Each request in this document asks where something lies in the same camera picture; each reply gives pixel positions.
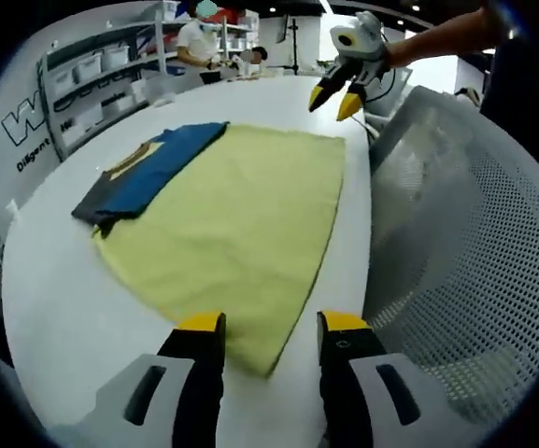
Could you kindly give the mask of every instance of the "round table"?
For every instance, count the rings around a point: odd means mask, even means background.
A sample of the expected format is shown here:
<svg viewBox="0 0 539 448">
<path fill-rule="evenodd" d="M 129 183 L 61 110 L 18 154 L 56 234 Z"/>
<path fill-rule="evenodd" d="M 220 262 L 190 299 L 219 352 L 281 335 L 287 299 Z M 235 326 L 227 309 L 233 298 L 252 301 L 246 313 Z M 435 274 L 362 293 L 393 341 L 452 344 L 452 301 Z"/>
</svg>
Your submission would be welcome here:
<svg viewBox="0 0 539 448">
<path fill-rule="evenodd" d="M 346 138 L 344 185 L 333 234 L 313 291 L 268 379 L 228 358 L 217 446 L 316 447 L 325 429 L 319 395 L 316 313 L 360 315 L 371 234 L 366 133 L 337 122 L 343 93 L 307 110 L 315 77 L 220 83 L 149 107 L 93 138 L 36 190 L 12 224 L 3 262 L 7 340 L 24 392 L 45 427 L 74 424 L 99 387 L 143 353 L 156 353 L 172 328 L 117 282 L 97 255 L 92 230 L 70 212 L 101 172 L 164 129 L 229 120 Z M 357 114 L 363 120 L 362 113 Z"/>
</svg>

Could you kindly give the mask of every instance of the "face mask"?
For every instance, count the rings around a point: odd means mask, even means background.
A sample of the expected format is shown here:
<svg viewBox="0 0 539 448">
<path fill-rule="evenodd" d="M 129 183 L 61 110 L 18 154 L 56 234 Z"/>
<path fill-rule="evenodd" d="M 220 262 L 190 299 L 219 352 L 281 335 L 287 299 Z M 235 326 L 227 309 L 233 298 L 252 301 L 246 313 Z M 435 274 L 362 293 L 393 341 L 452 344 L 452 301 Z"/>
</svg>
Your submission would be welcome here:
<svg viewBox="0 0 539 448">
<path fill-rule="evenodd" d="M 203 0 L 196 7 L 196 15 L 200 18 L 207 18 L 217 14 L 218 8 L 211 0 Z"/>
</svg>

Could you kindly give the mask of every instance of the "white mesh chair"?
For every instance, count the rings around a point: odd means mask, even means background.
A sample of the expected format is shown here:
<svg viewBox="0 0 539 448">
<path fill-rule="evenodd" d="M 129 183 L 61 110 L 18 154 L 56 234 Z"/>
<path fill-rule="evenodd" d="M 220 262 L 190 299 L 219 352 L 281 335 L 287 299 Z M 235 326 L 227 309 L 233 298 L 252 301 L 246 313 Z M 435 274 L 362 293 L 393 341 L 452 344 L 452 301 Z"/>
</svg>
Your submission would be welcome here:
<svg viewBox="0 0 539 448">
<path fill-rule="evenodd" d="M 363 317 L 464 419 L 492 427 L 539 374 L 539 165 L 476 110 L 421 87 L 370 156 Z"/>
</svg>

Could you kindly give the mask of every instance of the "white wall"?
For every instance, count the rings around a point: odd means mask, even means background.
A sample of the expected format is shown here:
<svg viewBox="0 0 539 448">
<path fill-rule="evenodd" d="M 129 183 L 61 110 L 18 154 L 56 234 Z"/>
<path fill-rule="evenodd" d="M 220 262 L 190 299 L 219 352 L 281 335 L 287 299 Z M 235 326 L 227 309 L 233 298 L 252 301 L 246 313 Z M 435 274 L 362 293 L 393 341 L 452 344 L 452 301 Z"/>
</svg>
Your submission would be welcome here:
<svg viewBox="0 0 539 448">
<path fill-rule="evenodd" d="M 356 20 L 354 16 L 342 14 L 323 14 L 319 21 L 319 60 L 332 61 L 337 57 L 337 49 L 332 41 L 331 30 L 334 26 L 351 26 Z"/>
<path fill-rule="evenodd" d="M 405 39 L 404 32 L 399 30 L 394 30 L 393 28 L 384 28 L 383 34 L 388 39 L 390 43 L 399 42 Z"/>
<path fill-rule="evenodd" d="M 458 67 L 456 70 L 456 85 L 454 87 L 455 91 L 458 91 L 462 87 L 472 87 L 479 94 L 479 97 L 482 99 L 483 83 L 485 82 L 485 75 L 480 71 L 474 68 L 472 65 L 458 59 Z"/>
<path fill-rule="evenodd" d="M 138 14 L 152 3 L 99 7 L 53 23 L 26 41 L 7 66 L 0 78 L 0 232 L 7 232 L 4 207 L 11 199 L 22 206 L 59 164 L 40 107 L 36 62 L 54 40 L 62 46 L 96 34 L 106 21 Z"/>
<path fill-rule="evenodd" d="M 409 39 L 415 33 L 406 30 L 405 38 Z M 408 65 L 413 70 L 408 79 L 410 86 L 424 86 L 432 91 L 454 93 L 456 87 L 456 70 L 458 57 L 440 56 L 438 58 L 423 59 Z"/>
<path fill-rule="evenodd" d="M 294 17 L 299 29 L 298 65 L 301 68 L 310 68 L 317 65 L 319 59 L 320 17 Z M 286 41 L 277 44 L 277 33 L 281 19 L 272 17 L 261 19 L 259 22 L 259 45 L 265 47 L 269 53 L 267 65 L 292 65 L 293 45 L 292 31 L 288 31 Z"/>
</svg>

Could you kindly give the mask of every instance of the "white t-shirt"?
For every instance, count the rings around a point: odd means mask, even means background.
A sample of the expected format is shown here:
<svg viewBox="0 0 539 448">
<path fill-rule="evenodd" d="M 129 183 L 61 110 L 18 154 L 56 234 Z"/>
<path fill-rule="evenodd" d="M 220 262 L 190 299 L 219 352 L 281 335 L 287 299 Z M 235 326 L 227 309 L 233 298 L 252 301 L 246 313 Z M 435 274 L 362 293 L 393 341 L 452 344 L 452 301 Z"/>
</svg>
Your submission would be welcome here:
<svg viewBox="0 0 539 448">
<path fill-rule="evenodd" d="M 217 33 L 213 25 L 195 19 L 179 30 L 177 47 L 186 48 L 193 58 L 207 61 L 218 54 Z"/>
</svg>

